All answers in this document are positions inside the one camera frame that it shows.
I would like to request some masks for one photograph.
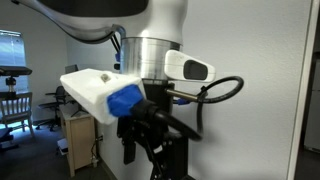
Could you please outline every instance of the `window blinds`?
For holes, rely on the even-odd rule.
[[[0,30],[0,66],[26,66],[24,42],[20,33]],[[6,76],[0,77],[0,91],[8,91]],[[15,90],[28,91],[28,76],[15,78]]]

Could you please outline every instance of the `wooden cabinet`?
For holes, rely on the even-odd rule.
[[[94,118],[90,114],[77,112],[77,105],[60,106],[61,127],[68,142],[68,162],[71,177],[75,170],[92,163],[91,148],[95,141]]]

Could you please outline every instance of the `chair leg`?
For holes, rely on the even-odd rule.
[[[23,132],[26,132],[26,129],[25,129],[25,127],[24,127],[24,120],[21,121],[21,126],[22,126],[22,131],[23,131]]]
[[[32,122],[31,122],[30,118],[28,119],[28,126],[29,126],[29,130],[30,130],[31,136],[34,137]]]

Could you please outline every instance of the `gray carpet floor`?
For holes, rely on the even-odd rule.
[[[70,178],[66,156],[57,155],[57,140],[62,139],[61,129],[50,132],[46,126],[34,130],[32,138],[29,129],[13,131],[13,143],[19,148],[0,153],[1,180],[108,180],[107,173],[101,164],[76,170]]]
[[[320,154],[300,147],[295,180],[320,179]]]

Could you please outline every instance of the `black cable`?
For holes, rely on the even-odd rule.
[[[113,39],[114,39],[114,41],[115,41],[115,43],[116,43],[116,45],[117,45],[117,47],[118,47],[118,49],[119,49],[119,51],[120,51],[121,46],[120,46],[120,43],[119,43],[119,41],[118,41],[117,36],[114,34],[112,37],[113,37]]]
[[[212,87],[218,85],[218,84],[221,84],[221,83],[224,83],[224,82],[227,82],[227,81],[238,81],[238,84],[237,86],[231,90],[230,92],[224,94],[224,95],[221,95],[221,96],[218,96],[218,97],[215,97],[215,98],[201,98],[201,96],[203,96],[204,93],[207,93],[207,91],[209,89],[211,89]],[[198,94],[198,96],[200,97],[198,99],[198,102],[199,103],[218,103],[218,102],[221,102],[221,101],[224,101],[224,100],[227,100],[231,97],[233,97],[234,95],[236,95],[243,87],[243,84],[244,84],[244,81],[241,77],[238,77],[238,76],[230,76],[230,77],[226,77],[226,78],[223,78],[223,79],[220,79],[218,81],[215,81],[211,84],[209,84],[209,86],[207,87],[203,87],[201,89],[201,92]]]
[[[117,52],[119,52],[120,49],[118,48],[118,46],[117,46],[116,42],[114,41],[113,37],[111,38],[111,42],[112,42],[112,45],[113,45],[114,49],[115,49]]]
[[[158,110],[154,114],[154,120],[163,122],[170,127],[178,130],[182,135],[194,140],[194,141],[200,141],[202,139],[202,136],[195,132],[193,129],[191,129],[189,126],[185,125],[178,119],[174,118],[170,114],[168,114],[165,111]]]
[[[209,99],[205,99],[205,96],[207,96],[207,91],[209,89],[211,89],[212,87],[221,84],[223,82],[227,82],[227,81],[238,81],[238,85],[231,90],[230,92],[219,96],[219,97],[215,97],[215,98],[209,98]],[[203,134],[203,119],[202,119],[202,109],[203,109],[203,104],[204,103],[218,103],[224,100],[227,100],[231,97],[233,97],[234,95],[236,95],[243,87],[244,81],[241,77],[238,76],[231,76],[231,77],[226,77],[223,79],[220,79],[218,81],[215,81],[211,84],[209,84],[209,86],[207,87],[202,87],[201,88],[201,92],[198,94],[199,97],[199,102],[198,102],[198,107],[197,107],[197,131],[198,133],[200,133],[201,135]]]
[[[97,155],[93,152],[93,148],[96,146],[96,144],[97,144],[97,140],[94,141],[94,143],[93,143],[93,145],[91,147],[91,155],[92,155],[92,157],[94,157],[94,159],[97,159]]]

